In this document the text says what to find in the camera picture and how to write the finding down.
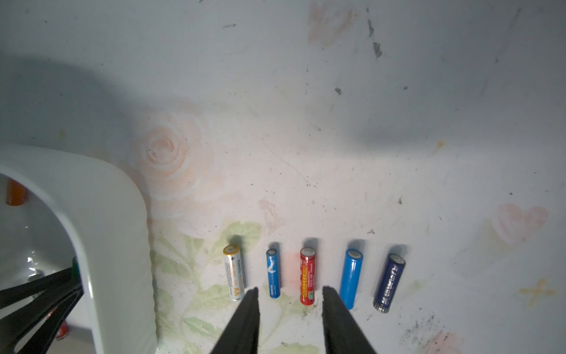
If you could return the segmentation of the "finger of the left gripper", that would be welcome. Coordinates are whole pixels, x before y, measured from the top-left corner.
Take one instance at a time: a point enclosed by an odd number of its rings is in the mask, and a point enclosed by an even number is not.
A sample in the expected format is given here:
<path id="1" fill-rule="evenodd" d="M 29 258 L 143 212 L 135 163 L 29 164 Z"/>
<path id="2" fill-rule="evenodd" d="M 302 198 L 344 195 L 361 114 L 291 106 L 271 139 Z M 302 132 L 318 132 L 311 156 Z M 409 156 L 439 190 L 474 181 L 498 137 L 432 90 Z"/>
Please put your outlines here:
<path id="1" fill-rule="evenodd" d="M 33 335 L 20 353 L 47 353 L 66 317 L 83 295 L 79 283 L 45 290 L 28 305 L 1 318 L 1 352 L 14 353 L 29 332 Z"/>
<path id="2" fill-rule="evenodd" d="M 72 268 L 35 278 L 27 283 L 1 290 L 1 309 L 34 297 L 38 307 L 54 310 L 58 307 L 72 310 L 75 307 L 75 276 Z"/>

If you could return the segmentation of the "white orange AA battery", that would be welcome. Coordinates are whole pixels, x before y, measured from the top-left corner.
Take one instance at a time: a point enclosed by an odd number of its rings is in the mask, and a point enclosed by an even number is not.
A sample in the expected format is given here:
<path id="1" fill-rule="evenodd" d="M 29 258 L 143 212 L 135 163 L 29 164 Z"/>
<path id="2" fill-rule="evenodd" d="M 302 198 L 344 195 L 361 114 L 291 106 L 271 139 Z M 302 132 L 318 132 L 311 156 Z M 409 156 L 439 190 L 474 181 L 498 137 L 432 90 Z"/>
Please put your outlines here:
<path id="1" fill-rule="evenodd" d="M 228 245 L 223 249 L 223 260 L 226 268 L 228 292 L 232 301 L 240 301 L 244 297 L 243 264 L 240 247 Z"/>

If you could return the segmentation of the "red AA battery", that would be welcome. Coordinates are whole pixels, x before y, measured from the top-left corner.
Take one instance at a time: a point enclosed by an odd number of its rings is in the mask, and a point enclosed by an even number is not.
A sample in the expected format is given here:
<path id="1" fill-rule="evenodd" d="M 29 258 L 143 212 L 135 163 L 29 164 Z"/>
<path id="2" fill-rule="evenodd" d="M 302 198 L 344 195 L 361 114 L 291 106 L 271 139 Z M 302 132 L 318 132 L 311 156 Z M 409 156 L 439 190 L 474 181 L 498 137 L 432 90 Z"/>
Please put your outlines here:
<path id="1" fill-rule="evenodd" d="M 303 305 L 310 306 L 315 302 L 315 249 L 311 247 L 302 248 L 300 251 L 300 261 L 300 301 Z"/>

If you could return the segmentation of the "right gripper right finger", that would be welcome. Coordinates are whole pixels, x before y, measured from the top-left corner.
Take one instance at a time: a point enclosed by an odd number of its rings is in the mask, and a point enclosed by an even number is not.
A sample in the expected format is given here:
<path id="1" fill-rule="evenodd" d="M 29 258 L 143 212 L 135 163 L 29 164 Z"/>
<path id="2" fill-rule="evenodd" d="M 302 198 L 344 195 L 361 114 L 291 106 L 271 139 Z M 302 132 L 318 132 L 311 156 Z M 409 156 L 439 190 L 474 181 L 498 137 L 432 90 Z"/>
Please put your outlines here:
<path id="1" fill-rule="evenodd" d="M 326 353 L 368 353 L 377 352 L 346 308 L 338 292 L 324 286 L 322 322 Z"/>

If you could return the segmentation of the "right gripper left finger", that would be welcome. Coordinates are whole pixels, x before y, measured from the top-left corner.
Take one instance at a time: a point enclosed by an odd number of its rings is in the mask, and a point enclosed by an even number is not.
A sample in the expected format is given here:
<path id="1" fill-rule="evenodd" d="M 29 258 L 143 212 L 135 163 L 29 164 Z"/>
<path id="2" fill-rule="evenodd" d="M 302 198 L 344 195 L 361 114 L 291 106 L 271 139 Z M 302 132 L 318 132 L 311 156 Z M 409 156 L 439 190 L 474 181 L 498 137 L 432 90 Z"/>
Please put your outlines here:
<path id="1" fill-rule="evenodd" d="M 259 290 L 246 292 L 211 354 L 257 354 L 259 341 Z"/>

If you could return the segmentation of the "dark blue AAA battery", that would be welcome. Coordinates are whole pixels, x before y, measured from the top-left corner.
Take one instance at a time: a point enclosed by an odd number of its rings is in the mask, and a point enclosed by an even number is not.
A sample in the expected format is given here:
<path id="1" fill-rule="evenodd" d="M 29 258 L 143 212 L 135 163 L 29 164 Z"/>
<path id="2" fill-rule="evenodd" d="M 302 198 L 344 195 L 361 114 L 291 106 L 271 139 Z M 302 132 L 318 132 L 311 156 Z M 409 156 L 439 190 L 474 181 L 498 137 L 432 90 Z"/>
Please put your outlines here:
<path id="1" fill-rule="evenodd" d="M 386 267 L 374 297 L 373 305 L 378 312 L 382 314 L 389 312 L 405 265 L 406 262 L 401 256 L 395 254 L 388 255 Z"/>

